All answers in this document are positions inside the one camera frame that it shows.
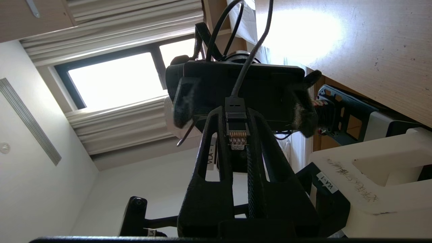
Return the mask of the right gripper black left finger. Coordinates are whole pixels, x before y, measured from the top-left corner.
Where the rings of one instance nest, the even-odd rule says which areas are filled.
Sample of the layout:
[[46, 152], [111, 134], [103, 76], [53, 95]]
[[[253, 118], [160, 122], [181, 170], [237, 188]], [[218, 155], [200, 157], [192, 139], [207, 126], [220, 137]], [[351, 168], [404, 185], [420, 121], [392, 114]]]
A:
[[[219, 181], [206, 180], [212, 135], [217, 134]], [[218, 225], [234, 218], [233, 167], [225, 136], [225, 111], [218, 107], [207, 117], [192, 177], [178, 219], [180, 237], [216, 237]]]

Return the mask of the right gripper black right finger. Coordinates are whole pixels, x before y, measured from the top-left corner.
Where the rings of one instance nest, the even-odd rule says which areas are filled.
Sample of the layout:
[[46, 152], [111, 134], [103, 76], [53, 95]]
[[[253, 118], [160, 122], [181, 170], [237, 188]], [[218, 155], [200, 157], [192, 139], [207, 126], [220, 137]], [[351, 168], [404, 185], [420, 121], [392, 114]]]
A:
[[247, 109], [249, 216], [279, 221], [297, 237], [316, 237], [320, 219], [263, 115]]

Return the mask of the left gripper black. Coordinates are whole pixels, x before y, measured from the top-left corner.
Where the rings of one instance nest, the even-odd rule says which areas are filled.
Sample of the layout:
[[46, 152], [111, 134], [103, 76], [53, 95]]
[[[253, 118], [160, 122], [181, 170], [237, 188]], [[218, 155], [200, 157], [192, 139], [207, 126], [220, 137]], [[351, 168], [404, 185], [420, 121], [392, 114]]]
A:
[[[207, 117], [231, 95], [243, 65], [234, 62], [188, 61], [170, 65], [165, 72], [169, 97], [173, 103], [174, 125], [182, 129], [193, 117]], [[264, 115], [272, 123], [288, 124], [312, 137], [318, 126], [318, 114], [308, 89], [322, 72], [294, 66], [254, 63], [248, 69], [239, 90], [247, 108]]]

